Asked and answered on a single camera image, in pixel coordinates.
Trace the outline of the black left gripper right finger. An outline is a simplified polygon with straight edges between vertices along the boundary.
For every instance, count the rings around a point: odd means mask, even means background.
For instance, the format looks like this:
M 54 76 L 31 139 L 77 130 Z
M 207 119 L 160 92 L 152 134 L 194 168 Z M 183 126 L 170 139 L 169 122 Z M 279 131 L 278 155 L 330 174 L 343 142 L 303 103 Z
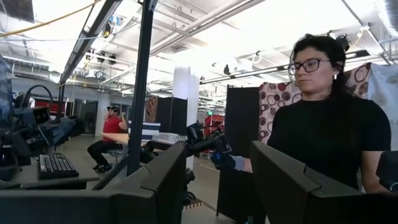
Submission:
M 362 193 L 260 141 L 251 164 L 271 224 L 397 223 L 397 194 Z

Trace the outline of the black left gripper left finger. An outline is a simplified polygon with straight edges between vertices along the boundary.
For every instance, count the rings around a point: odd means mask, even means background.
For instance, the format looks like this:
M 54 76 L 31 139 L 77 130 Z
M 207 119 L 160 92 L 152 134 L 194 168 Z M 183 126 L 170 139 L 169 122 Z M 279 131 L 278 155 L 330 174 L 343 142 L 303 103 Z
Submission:
M 103 190 L 3 190 L 1 224 L 180 223 L 184 149 L 174 144 Z

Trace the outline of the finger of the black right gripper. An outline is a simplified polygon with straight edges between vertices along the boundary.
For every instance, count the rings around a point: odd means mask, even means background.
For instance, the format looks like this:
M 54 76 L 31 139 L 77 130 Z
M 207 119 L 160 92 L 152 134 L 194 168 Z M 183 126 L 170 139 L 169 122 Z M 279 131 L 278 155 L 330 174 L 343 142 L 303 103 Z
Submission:
M 85 132 L 85 122 L 82 118 L 77 116 L 70 116 L 70 119 L 75 122 L 74 127 L 72 128 L 70 137 L 77 137 Z
M 50 146 L 59 146 L 68 140 L 76 122 L 69 118 L 62 118 L 58 124 L 47 128 L 47 140 Z

